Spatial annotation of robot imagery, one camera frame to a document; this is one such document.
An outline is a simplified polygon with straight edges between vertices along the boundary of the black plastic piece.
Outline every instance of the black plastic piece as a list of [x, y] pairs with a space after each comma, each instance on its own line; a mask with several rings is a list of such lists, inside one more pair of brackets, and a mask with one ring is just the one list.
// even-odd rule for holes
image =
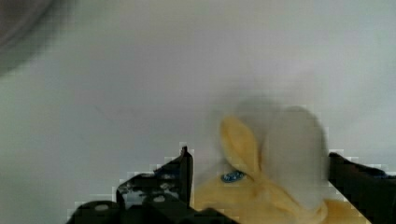
[[331, 153], [329, 181], [373, 224], [396, 223], [396, 177]]
[[171, 194], [183, 203], [190, 204], [192, 155], [183, 147], [180, 156], [166, 163], [152, 175], [136, 175], [121, 184], [116, 192], [117, 203], [122, 209], [129, 209], [151, 195]]
[[84, 203], [66, 224], [115, 224], [119, 223], [120, 207], [111, 201]]

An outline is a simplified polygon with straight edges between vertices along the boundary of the black machine part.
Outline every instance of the black machine part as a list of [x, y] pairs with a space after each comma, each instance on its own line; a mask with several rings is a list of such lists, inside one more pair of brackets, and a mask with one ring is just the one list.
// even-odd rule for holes
[[[396, 176], [336, 153], [329, 157], [329, 181], [368, 220], [396, 223]], [[137, 175], [121, 184], [115, 203], [85, 203], [66, 224], [236, 224], [212, 208], [197, 212], [189, 206], [192, 163], [192, 155], [183, 147], [178, 158], [152, 174]]]
[[329, 181], [373, 224], [396, 223], [396, 176], [330, 153]]

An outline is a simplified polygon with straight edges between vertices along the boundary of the gray object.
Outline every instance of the gray object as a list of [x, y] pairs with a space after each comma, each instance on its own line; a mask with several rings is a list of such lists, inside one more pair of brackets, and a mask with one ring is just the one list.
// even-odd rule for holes
[[0, 52], [35, 25], [53, 0], [0, 0]]

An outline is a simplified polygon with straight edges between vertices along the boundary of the stuffed animal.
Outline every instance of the stuffed animal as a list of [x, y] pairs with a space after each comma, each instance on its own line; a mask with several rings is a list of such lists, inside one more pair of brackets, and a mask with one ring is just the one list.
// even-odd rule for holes
[[320, 170], [327, 163], [318, 130], [314, 116], [291, 107], [274, 121], [259, 150], [241, 120], [225, 118], [220, 140], [234, 171], [198, 186], [191, 207], [212, 207], [241, 224], [370, 223], [351, 203], [321, 194], [328, 182]]

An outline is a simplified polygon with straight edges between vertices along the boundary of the screw hole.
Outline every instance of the screw hole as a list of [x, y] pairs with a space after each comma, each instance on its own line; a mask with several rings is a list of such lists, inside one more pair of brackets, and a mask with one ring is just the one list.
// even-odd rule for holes
[[95, 211], [97, 212], [104, 212], [108, 209], [108, 205], [107, 204], [98, 204], [95, 206]]

